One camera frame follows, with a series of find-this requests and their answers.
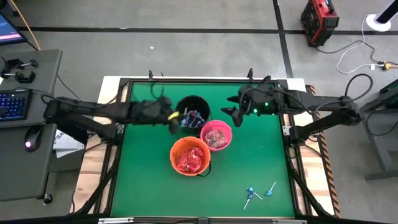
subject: pink bucket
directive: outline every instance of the pink bucket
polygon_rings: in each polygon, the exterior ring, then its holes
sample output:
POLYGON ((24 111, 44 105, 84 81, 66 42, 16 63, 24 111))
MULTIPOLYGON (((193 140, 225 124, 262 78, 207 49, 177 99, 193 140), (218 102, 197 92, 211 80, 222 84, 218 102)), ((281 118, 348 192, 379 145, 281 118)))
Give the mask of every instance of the pink bucket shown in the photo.
POLYGON ((224 121, 220 121, 220 120, 213 120, 213 121, 209 121, 207 122, 201 129, 200 131, 200 139, 202 139, 204 142, 206 142, 206 133, 211 130, 211 129, 216 129, 216 130, 221 130, 224 132, 225 138, 228 140, 228 143, 220 148, 212 148, 210 146, 208 146, 208 148, 210 149, 210 151, 212 152, 217 152, 220 151, 222 149, 225 149, 232 141, 232 129, 231 127, 226 124, 224 121))

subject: black bucket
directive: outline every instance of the black bucket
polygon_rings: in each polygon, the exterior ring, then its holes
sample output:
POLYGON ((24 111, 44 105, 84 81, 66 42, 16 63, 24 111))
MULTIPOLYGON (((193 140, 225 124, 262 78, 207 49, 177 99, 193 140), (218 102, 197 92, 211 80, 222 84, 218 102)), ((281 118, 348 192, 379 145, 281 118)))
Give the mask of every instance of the black bucket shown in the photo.
POLYGON ((199 111, 200 112, 200 117, 204 120, 204 122, 201 122, 199 125, 195 125, 195 127, 182 127, 182 129, 186 133, 192 133, 192 134, 198 134, 200 133, 200 130, 202 127, 205 125, 207 121, 209 121, 210 117, 210 107, 209 104, 205 99, 203 99, 200 96, 186 96, 182 98, 178 103, 177 106, 175 107, 175 110, 180 112, 181 116, 184 116, 184 112, 188 113, 189 111, 199 111))

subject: computer mouse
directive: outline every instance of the computer mouse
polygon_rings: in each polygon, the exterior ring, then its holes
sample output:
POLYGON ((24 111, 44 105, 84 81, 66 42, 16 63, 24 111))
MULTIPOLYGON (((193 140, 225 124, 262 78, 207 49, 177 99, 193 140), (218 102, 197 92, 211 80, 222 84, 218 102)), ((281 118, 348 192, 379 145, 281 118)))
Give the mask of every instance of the computer mouse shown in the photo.
POLYGON ((35 125, 30 127, 25 134, 25 150, 34 152, 40 147, 42 139, 43 126, 35 125))

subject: green mat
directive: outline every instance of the green mat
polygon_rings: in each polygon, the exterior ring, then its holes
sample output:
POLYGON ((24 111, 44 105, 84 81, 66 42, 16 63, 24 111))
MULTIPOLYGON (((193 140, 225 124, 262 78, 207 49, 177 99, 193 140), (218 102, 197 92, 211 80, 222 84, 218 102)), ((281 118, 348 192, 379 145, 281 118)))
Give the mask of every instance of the green mat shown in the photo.
MULTIPOLYGON (((156 84, 155 94, 161 86, 156 84)), ((164 95, 175 104, 187 95, 202 96, 213 119, 233 128, 233 140, 226 149, 212 153, 207 177, 185 177, 170 164, 170 148, 177 137, 167 126, 128 125, 112 216, 294 217, 279 117, 245 116, 242 126, 235 128, 231 117, 220 111, 234 105, 226 98, 237 94, 240 86, 164 84, 164 95), (274 181, 273 194, 264 196, 274 181), (264 200, 254 197, 243 210, 249 186, 264 200)), ((150 85, 135 83, 132 97, 152 99, 150 85)))

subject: monitor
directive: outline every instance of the monitor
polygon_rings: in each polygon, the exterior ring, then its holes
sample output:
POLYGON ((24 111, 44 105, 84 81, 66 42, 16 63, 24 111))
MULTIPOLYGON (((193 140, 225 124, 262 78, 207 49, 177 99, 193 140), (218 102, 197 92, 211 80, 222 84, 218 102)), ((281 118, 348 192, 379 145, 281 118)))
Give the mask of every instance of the monitor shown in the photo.
POLYGON ((26 37, 0 13, 0 45, 27 42, 26 37))

